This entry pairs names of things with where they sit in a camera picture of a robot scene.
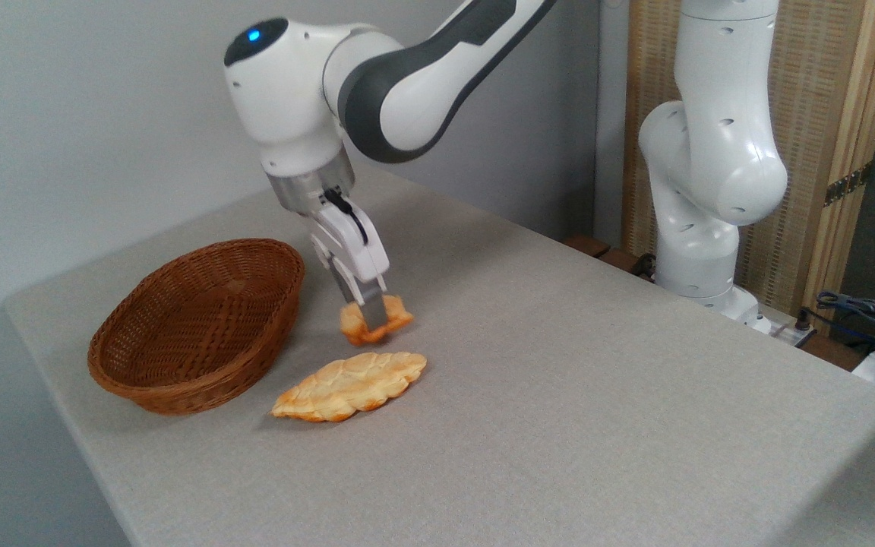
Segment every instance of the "black cable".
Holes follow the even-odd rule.
[[[811,308],[803,307],[802,311],[806,312],[807,315],[812,316],[812,318],[819,319],[823,323],[826,323],[826,324],[830,325],[831,327],[840,330],[841,332],[845,332],[848,335],[852,335],[852,336],[855,336],[857,338],[861,338],[864,340],[870,340],[871,342],[875,342],[874,335],[866,334],[865,332],[854,331],[853,329],[848,328],[846,325],[844,325],[842,323],[838,323],[836,321],[833,321],[833,319],[824,318],[822,315],[816,314],[816,312],[812,311]]]
[[[364,245],[368,245],[369,238],[367,237],[367,231],[365,231],[364,225],[360,223],[360,219],[357,218],[357,213],[353,211],[353,205],[351,205],[349,201],[344,200],[340,191],[337,191],[336,189],[326,190],[323,193],[323,197],[331,204],[336,205],[336,208],[343,211],[343,214],[350,215],[353,222],[357,223],[357,228],[360,229],[360,235],[364,236]]]

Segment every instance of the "table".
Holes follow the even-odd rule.
[[[11,297],[6,311],[131,542],[198,545],[875,545],[875,385],[566,246],[357,165],[354,198],[428,357],[336,425],[279,394],[360,349],[269,191]],[[246,394],[184,418],[87,374],[145,274],[211,242],[301,250],[301,312]]]

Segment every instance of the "brown wicker basket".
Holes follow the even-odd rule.
[[[274,239],[198,249],[145,277],[93,335],[90,376],[163,415],[212,409],[260,380],[295,323],[302,257]]]

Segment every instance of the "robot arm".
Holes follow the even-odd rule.
[[[733,285],[738,227],[771,214],[788,181],[768,105],[778,4],[684,0],[674,65],[683,101],[655,108],[640,131],[657,284],[751,325],[757,301]]]
[[[365,24],[263,21],[225,54],[226,82],[283,207],[371,329],[386,323],[390,266],[376,229],[348,200],[343,132],[374,160],[413,160],[555,0],[468,0],[428,40],[404,49]]]

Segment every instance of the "pastry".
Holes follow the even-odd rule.
[[[272,416],[306,422],[342,422],[358,409],[371,411],[399,397],[421,376],[419,353],[361,353],[333,361],[280,395]]]
[[[340,330],[352,345],[380,342],[388,333],[403,328],[414,320],[414,316],[403,308],[403,300],[399,296],[383,295],[383,307],[387,311],[387,324],[372,331],[369,330],[357,302],[350,302],[340,309]]]

